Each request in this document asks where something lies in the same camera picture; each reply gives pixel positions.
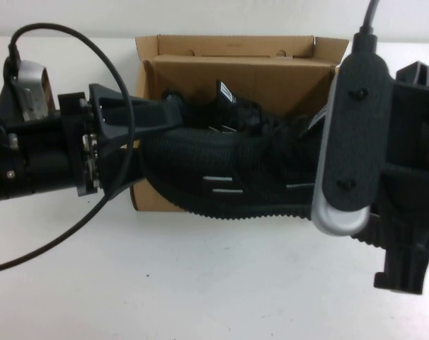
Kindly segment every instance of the silver metal part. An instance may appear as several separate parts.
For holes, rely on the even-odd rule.
[[[98,161],[98,142],[97,136],[92,133],[90,135],[82,136],[82,144],[84,151],[87,153],[86,167],[90,180],[92,181],[94,188],[100,188],[100,175],[98,172],[97,161]]]
[[[13,80],[24,120],[46,118],[55,109],[46,68],[43,65],[21,61],[18,78]]]
[[[16,177],[15,171],[7,171],[7,178],[14,179]]]
[[[336,94],[337,76],[334,77],[329,91],[328,108],[326,111],[319,165],[316,173],[314,198],[312,201],[311,217],[316,227],[325,234],[334,236],[348,236],[360,232],[369,220],[370,207],[353,212],[344,212],[335,209],[326,200],[323,193],[323,175],[328,147],[329,129],[333,113],[334,96]]]
[[[8,135],[8,144],[12,150],[19,150],[18,136],[14,133]]]

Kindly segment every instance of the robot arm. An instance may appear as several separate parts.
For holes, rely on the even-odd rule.
[[[429,67],[416,63],[395,80],[389,76],[374,51],[376,5],[372,0],[331,88],[311,214],[322,232],[386,250],[375,287],[421,294],[429,263]],[[19,33],[34,28],[76,36],[115,71],[80,33],[52,24]],[[175,103],[130,97],[124,86],[117,93],[92,84],[89,100],[84,93],[61,95],[55,110],[45,68],[19,57],[19,35],[9,48],[0,95],[0,200],[69,187],[80,196],[102,188],[105,197],[61,237],[0,265],[0,271],[63,242],[143,179],[134,140],[159,138],[183,124]]]

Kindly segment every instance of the white label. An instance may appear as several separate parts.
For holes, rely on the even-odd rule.
[[[225,84],[221,81],[221,92],[226,96],[227,99],[230,100],[231,103],[234,103],[234,95],[231,94],[230,90],[225,86]]]
[[[327,111],[328,106],[325,105],[313,118],[311,123],[309,124],[309,127],[307,128],[307,130],[310,130],[315,124],[316,122],[318,122],[320,119],[322,119],[325,115],[326,115],[326,111]]]

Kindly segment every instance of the black mount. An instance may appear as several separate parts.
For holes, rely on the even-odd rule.
[[[369,225],[354,238],[386,250],[374,286],[421,294],[429,263],[429,67],[412,64],[395,81],[384,71],[373,53],[342,65],[348,81],[337,83],[324,192],[342,211],[371,206]],[[346,180],[355,185],[341,186]]]
[[[80,196],[109,190],[126,153],[122,146],[127,144],[128,119],[122,95],[92,84],[90,101],[83,92],[61,95],[60,111],[25,121],[17,76],[7,58],[0,95],[0,200],[72,186]],[[176,104],[131,99],[138,140],[182,125]],[[143,178],[135,152],[113,197]]]

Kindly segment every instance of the cardboard box flap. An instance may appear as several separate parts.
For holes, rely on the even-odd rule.
[[[150,60],[159,54],[159,36],[147,36],[136,38],[137,54],[141,61]]]
[[[314,58],[339,65],[348,46],[348,40],[315,38]]]
[[[313,36],[160,35],[160,55],[201,57],[311,57]]]
[[[339,64],[348,40],[308,36],[158,35],[136,38],[139,58],[157,55],[198,57],[299,57]]]

